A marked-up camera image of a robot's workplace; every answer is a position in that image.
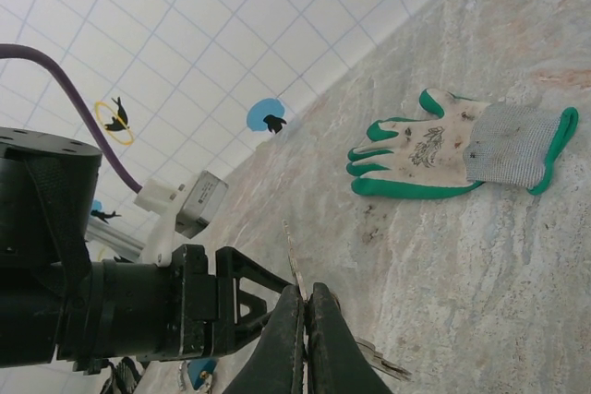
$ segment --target white tiled wall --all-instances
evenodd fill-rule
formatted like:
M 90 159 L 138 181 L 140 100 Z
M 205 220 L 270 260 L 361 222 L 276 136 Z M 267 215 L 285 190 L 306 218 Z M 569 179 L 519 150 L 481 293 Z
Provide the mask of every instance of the white tiled wall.
M 271 136 L 247 128 L 254 103 L 279 98 L 289 121 L 427 1 L 0 0 L 0 42 L 51 55 L 89 107 L 121 96 L 137 140 L 114 150 L 140 182 L 178 185 L 203 168 L 225 177 Z M 92 143 L 55 82 L 22 61 L 0 61 L 0 125 Z M 113 226 L 143 239 L 154 216 L 101 173 L 97 198 L 124 216 Z M 27 371 L 1 371 L 0 392 L 38 392 L 33 379 L 84 391 L 51 368 Z

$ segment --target white plastic part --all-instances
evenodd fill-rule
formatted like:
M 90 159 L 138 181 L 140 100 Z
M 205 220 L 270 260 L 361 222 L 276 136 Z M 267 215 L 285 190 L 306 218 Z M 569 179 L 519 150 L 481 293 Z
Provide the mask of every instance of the white plastic part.
M 160 214 L 151 230 L 145 248 L 139 255 L 140 263 L 168 267 L 172 261 L 175 245 L 176 216 L 187 201 L 199 177 L 193 175 L 179 189 L 161 184 L 152 179 L 143 186 L 135 204 L 148 211 Z

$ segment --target beige stone surface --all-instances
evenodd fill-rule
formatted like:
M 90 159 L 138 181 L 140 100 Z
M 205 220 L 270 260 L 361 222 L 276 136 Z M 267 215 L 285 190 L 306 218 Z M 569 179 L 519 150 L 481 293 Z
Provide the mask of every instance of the beige stone surface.
M 485 184 L 442 201 L 354 195 L 347 151 L 376 119 L 425 118 L 419 92 L 560 111 L 581 122 L 549 190 Z M 591 392 L 591 0 L 435 0 L 228 179 L 198 239 L 288 279 L 282 219 L 308 286 L 414 373 L 401 393 Z M 223 358 L 214 392 L 252 347 Z M 177 364 L 139 392 L 177 392 Z

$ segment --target work glove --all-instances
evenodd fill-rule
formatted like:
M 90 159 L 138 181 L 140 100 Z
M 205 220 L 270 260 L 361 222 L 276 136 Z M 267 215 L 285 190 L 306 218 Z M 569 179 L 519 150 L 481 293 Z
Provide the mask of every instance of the work glove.
M 349 151 L 347 171 L 361 196 L 445 198 L 484 182 L 525 186 L 538 195 L 573 136 L 578 112 L 472 101 L 424 90 L 419 103 L 435 120 L 379 120 L 372 140 Z

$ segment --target glove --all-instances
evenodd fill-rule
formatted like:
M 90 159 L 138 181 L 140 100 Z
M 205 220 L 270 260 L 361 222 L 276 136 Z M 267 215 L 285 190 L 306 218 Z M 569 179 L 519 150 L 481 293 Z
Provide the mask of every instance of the glove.
M 361 196 L 445 198 L 484 182 L 544 192 L 553 164 L 573 136 L 578 112 L 472 101 L 424 90 L 419 103 L 436 120 L 379 120 L 373 143 L 349 151 L 347 171 Z

